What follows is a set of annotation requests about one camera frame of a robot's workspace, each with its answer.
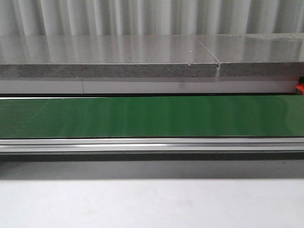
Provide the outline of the green conveyor belt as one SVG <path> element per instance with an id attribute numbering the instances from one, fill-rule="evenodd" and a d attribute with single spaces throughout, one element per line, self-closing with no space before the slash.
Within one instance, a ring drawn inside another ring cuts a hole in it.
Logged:
<path id="1" fill-rule="evenodd" d="M 300 95 L 2 99 L 1 138 L 302 137 Z"/>

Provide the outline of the grey stone counter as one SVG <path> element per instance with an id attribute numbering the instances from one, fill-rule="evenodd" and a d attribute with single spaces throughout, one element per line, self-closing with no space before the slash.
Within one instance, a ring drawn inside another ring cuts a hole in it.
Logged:
<path id="1" fill-rule="evenodd" d="M 304 36 L 1 36 L 1 94 L 283 94 Z"/>

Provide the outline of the red plastic object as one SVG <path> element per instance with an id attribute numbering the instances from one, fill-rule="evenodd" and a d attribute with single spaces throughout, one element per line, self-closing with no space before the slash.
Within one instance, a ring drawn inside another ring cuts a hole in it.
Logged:
<path id="1" fill-rule="evenodd" d="M 296 94 L 304 95 L 304 77 L 299 78 L 299 82 L 296 85 Z"/>

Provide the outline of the white pleated curtain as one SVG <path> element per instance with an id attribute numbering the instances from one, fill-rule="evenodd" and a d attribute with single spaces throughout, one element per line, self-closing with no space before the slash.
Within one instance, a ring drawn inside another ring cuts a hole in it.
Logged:
<path id="1" fill-rule="evenodd" d="M 3 0 L 1 35 L 301 33 L 301 0 Z"/>

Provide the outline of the aluminium conveyor frame rail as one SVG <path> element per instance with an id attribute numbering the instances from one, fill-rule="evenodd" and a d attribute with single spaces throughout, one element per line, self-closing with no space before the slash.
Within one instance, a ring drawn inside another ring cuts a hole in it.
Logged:
<path id="1" fill-rule="evenodd" d="M 3 139 L 1 161 L 296 160 L 302 137 Z"/>

